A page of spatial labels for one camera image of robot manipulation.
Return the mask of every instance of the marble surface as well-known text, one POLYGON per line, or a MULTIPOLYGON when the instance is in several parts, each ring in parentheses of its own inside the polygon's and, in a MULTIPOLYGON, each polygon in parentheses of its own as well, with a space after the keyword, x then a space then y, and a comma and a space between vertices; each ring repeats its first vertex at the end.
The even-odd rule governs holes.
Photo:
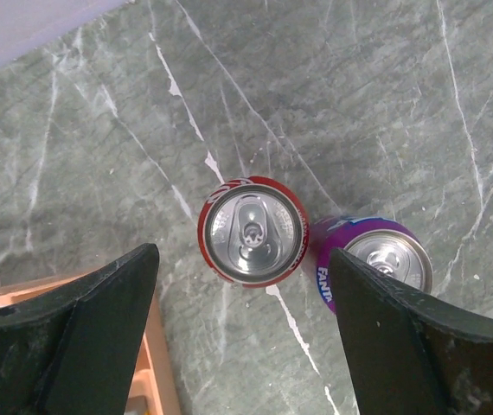
POLYGON ((203 199, 271 176, 312 219, 414 231, 433 294, 493 317, 493 2, 138 0, 0 70, 0 284, 160 247, 184 414, 357 412, 299 272, 205 266, 203 199))

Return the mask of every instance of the wooden crate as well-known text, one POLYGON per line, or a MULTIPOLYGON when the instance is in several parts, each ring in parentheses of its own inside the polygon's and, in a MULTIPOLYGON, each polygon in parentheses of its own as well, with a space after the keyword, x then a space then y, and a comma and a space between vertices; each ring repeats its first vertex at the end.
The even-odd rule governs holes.
MULTIPOLYGON (((19 303, 74 281, 77 277, 51 277, 0 288, 0 308, 19 303)), ((181 415, 163 333, 158 302, 150 305, 129 398, 146 399, 149 415, 181 415)))

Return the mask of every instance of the can lid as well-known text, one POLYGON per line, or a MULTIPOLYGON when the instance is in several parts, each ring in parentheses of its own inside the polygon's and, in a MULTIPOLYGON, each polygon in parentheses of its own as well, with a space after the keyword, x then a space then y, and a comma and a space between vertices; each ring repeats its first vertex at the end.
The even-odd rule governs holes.
POLYGON ((431 260, 419 242, 404 233, 378 230, 353 240, 346 250, 389 277, 429 292, 431 260))
POLYGON ((279 277, 296 258, 302 224, 291 201, 260 185, 240 186, 206 220, 207 250, 231 279, 257 284, 279 277))

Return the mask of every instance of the soda can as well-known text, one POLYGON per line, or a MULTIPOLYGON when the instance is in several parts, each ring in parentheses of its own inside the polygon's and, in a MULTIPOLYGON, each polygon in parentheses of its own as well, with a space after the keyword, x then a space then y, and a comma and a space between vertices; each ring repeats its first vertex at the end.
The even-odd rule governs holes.
POLYGON ((311 226, 304 272, 335 313, 330 288, 331 251, 342 248, 389 277, 426 293, 432 288, 431 260, 417 238, 400 223, 380 217, 328 217, 311 226))
POLYGON ((251 176, 222 184, 202 208, 198 243, 228 282, 266 287, 289 276, 308 248, 308 216, 283 184, 251 176))

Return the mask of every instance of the coca-cola can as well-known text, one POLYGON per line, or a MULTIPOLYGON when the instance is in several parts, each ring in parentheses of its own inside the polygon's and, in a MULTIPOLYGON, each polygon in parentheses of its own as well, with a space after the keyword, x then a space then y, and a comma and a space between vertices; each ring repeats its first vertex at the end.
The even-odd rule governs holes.
POLYGON ((283 184, 262 176, 222 184, 198 220, 198 243, 210 267, 247 288, 282 281, 308 247, 308 215, 283 184))

